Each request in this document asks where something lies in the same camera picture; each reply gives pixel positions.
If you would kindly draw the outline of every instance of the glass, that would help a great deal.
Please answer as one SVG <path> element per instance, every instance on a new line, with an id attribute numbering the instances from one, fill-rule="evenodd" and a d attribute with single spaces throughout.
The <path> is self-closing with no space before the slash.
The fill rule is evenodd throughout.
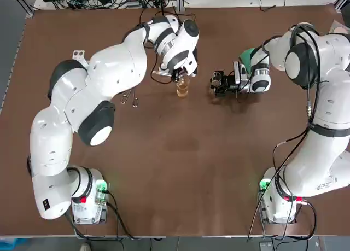
<path id="1" fill-rule="evenodd" d="M 188 94 L 190 79 L 188 77 L 182 77 L 179 79 L 179 82 L 176 85 L 177 85 L 177 95 L 180 98 L 185 98 Z"/>

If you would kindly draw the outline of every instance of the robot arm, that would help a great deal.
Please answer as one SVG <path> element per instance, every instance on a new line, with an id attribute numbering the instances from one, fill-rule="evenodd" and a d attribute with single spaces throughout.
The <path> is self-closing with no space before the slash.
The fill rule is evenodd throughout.
<path id="1" fill-rule="evenodd" d="M 350 139 L 346 107 L 350 102 L 350 74 L 345 71 L 350 63 L 349 40 L 346 34 L 319 36 L 310 24 L 298 24 L 261 47 L 269 54 L 271 64 L 285 71 L 293 83 L 303 89 L 320 85 L 315 114 L 307 105 L 310 120 L 299 152 L 280 171 L 283 180 L 276 176 L 269 181 L 263 197 L 271 223 L 285 224 L 288 218 L 293 219 L 301 197 L 350 184 L 350 153 L 345 151 Z M 269 180 L 274 173 L 274 168 L 267 170 L 264 179 Z"/>
<path id="2" fill-rule="evenodd" d="M 121 44 L 94 54 L 87 68 L 76 60 L 63 61 L 55 68 L 48 93 L 51 104 L 36 115 L 30 133 L 34 195 L 43 218 L 63 215 L 72 199 L 75 216 L 96 221 L 92 215 L 101 212 L 95 204 L 96 183 L 103 178 L 97 170 L 66 169 L 73 133 L 90 146 L 108 138 L 115 110 L 110 100 L 143 80 L 146 41 L 153 43 L 169 70 L 182 69 L 193 75 L 198 37 L 199 29 L 191 20 L 185 20 L 179 29 L 174 16 L 155 17 L 127 32 Z"/>

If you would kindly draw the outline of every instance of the brown table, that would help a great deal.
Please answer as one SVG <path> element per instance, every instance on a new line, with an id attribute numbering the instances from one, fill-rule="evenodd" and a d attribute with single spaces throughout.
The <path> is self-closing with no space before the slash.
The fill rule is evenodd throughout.
<path id="1" fill-rule="evenodd" d="M 149 20 L 156 10 L 146 10 Z M 271 89 L 213 104 L 209 79 L 216 69 L 232 70 L 239 54 L 301 21 L 326 33 L 342 22 L 331 5 L 275 8 L 190 9 L 200 28 L 199 73 L 188 98 L 176 87 L 150 80 L 155 55 L 148 53 L 148 74 L 137 87 L 139 106 L 116 105 L 109 139 L 90 148 L 74 135 L 71 163 L 99 169 L 111 183 L 122 217 L 134 235 L 246 235 L 256 206 L 257 184 L 272 166 L 272 149 L 306 124 L 306 93 L 272 70 Z M 118 44 L 141 10 L 36 11 L 27 20 L 9 91 L 0 116 L 0 235 L 71 235 L 65 218 L 47 221 L 37 211 L 26 169 L 34 116 L 49 105 L 46 93 L 54 67 L 73 50 L 95 52 Z M 291 145 L 277 153 L 281 162 Z M 350 191 L 341 189 L 311 199 L 318 212 L 319 235 L 350 235 Z M 289 234 L 308 234 L 313 216 L 304 208 Z M 107 225 L 87 226 L 94 235 L 115 234 Z M 282 233 L 281 226 L 269 233 Z M 261 234 L 257 217 L 253 230 Z"/>

